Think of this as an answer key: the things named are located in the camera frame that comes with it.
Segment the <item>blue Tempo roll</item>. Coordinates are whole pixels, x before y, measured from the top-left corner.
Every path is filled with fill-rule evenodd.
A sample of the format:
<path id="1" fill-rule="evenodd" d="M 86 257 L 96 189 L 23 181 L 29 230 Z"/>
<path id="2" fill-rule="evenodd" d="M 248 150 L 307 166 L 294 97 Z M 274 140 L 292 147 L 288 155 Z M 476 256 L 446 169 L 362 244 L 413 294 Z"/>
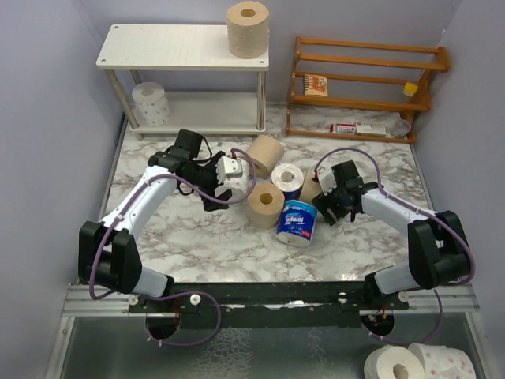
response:
<path id="1" fill-rule="evenodd" d="M 277 226 L 277 239 L 288 246 L 308 247 L 312 241 L 316 216 L 314 206 L 302 201 L 286 201 Z"/>

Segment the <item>white floral paper roll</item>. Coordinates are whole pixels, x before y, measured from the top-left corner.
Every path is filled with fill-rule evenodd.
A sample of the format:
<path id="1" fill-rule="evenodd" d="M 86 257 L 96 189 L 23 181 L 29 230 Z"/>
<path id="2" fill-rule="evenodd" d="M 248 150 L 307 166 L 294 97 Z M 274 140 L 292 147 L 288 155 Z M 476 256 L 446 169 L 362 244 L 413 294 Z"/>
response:
<path id="1" fill-rule="evenodd" d="M 226 179 L 223 185 L 219 187 L 219 190 L 216 191 L 216 193 L 221 194 L 226 190 L 230 190 L 231 197 L 229 201 L 242 199 L 247 194 L 249 186 L 252 183 L 249 163 L 242 158 L 238 158 L 238 162 L 242 168 L 241 177 Z"/>
<path id="2" fill-rule="evenodd" d="M 155 82 L 143 82 L 135 86 L 132 98 L 136 109 L 150 126 L 161 126 L 170 117 L 170 104 L 165 89 Z"/>

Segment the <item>blue Vinda roll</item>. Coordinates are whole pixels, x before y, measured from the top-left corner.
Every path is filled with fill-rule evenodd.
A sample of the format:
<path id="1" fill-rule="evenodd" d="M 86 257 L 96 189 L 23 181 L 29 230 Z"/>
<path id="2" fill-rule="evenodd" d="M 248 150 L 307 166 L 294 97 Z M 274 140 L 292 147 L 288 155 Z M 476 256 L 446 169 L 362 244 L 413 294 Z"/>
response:
<path id="1" fill-rule="evenodd" d="M 301 169 L 292 163 L 281 163 L 271 173 L 271 182 L 284 194 L 285 200 L 297 200 L 304 182 Z"/>

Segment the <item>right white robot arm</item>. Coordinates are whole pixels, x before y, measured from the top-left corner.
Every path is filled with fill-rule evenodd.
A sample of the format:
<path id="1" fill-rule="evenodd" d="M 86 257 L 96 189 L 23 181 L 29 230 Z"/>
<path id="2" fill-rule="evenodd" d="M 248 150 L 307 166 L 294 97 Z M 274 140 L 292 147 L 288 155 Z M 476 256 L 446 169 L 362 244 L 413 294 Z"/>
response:
<path id="1" fill-rule="evenodd" d="M 350 216 L 365 214 L 385 222 L 407 238 L 405 262 L 366 276 L 364 303 L 379 309 L 391 294 L 413 289 L 433 289 L 463 276 L 469 277 L 473 263 L 461 222 L 453 212 L 433 212 L 395 197 L 378 182 L 364 182 L 352 160 L 322 167 L 314 180 L 322 192 L 312 204 L 324 221 L 333 225 Z"/>

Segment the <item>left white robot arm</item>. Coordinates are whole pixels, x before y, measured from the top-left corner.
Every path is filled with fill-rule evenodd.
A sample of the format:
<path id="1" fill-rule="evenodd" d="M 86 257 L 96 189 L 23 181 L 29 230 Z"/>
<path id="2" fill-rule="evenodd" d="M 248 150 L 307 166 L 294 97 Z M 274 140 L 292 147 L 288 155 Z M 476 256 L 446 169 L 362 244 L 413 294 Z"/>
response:
<path id="1" fill-rule="evenodd" d="M 143 266 L 137 239 L 158 207 L 181 184 L 200 195 L 207 212 L 229 207 L 231 192 L 216 195 L 215 191 L 232 174 L 240 174 L 241 165 L 223 151 L 199 159 L 205 141 L 196 132 L 180 130 L 173 145 L 149 157 L 140 181 L 116 209 L 99 222 L 83 224 L 78 238 L 78 276 L 90 289 L 100 285 L 122 294 L 144 295 L 159 312 L 172 307 L 173 278 Z"/>

